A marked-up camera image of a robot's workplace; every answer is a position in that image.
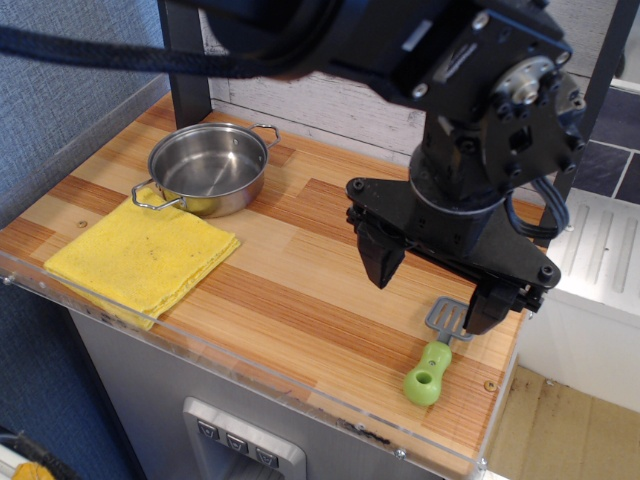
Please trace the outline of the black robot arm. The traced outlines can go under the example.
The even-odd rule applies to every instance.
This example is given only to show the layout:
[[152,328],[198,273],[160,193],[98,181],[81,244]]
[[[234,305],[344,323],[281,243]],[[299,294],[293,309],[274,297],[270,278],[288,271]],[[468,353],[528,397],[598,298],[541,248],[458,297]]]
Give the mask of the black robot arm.
[[550,175],[584,148],[572,51],[542,1],[206,1],[215,38],[259,76],[313,72],[425,113],[404,181],[355,178],[346,193],[369,279],[407,254],[475,286],[480,335],[537,310],[560,279],[535,246],[569,221]]

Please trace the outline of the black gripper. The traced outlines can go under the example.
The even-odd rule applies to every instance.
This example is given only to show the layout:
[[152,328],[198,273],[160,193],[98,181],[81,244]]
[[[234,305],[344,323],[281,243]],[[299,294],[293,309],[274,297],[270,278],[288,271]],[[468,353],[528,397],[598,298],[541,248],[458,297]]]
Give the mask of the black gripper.
[[408,181],[355,178],[348,221],[369,280],[384,289],[411,253],[475,284],[464,328],[483,335],[511,310],[540,308],[559,268],[517,234],[502,207],[456,214],[421,199]]

